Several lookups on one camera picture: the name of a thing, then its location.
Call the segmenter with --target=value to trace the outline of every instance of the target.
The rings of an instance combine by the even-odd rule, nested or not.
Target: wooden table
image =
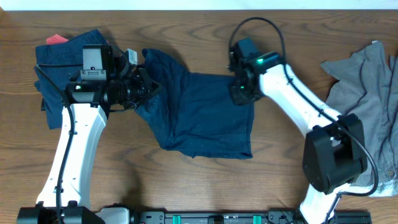
[[[5,12],[0,18],[0,222],[14,223],[20,207],[33,206],[49,174],[60,130],[49,130],[40,111],[35,47],[54,34],[71,38],[99,29],[111,44],[163,50],[191,71],[227,72],[227,41],[251,16],[274,21],[286,38],[296,74],[325,99],[334,80],[319,66],[349,57],[381,40],[398,50],[396,11],[91,11]],[[280,50],[271,27],[245,25],[263,51]],[[256,103],[250,160],[190,158],[159,148],[135,114],[113,114],[99,141],[91,178],[92,209],[122,202],[167,210],[295,208],[307,191],[304,139],[293,122],[264,98]],[[369,210],[375,223],[395,223],[398,198],[345,197],[339,209]]]

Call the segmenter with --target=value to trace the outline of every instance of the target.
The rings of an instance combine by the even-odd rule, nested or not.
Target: navy blue pants
[[[72,65],[83,62],[85,44],[107,44],[98,30],[57,45],[36,48],[37,63]],[[141,105],[136,113],[155,134],[159,146],[195,157],[252,158],[250,133],[254,104],[233,105],[228,84],[233,77],[190,73],[172,57],[144,49],[148,74],[163,85],[160,93]],[[61,89],[79,80],[81,66],[44,67],[44,72]],[[50,129],[62,126],[62,104],[55,90],[37,72],[35,83],[43,94]]]

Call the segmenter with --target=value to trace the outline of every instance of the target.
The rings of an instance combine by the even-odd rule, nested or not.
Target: white wall
[[[15,10],[398,9],[398,0],[0,0]]]

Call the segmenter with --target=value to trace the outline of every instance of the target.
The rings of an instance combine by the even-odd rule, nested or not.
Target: gray towel
[[[339,80],[331,88],[326,103],[342,114],[356,114],[363,122],[365,146],[379,171],[380,184],[374,196],[398,193],[397,66],[396,59],[391,57],[388,67],[380,41],[348,59],[321,64],[327,74]],[[369,189],[372,184],[369,164],[353,186],[357,190]]]

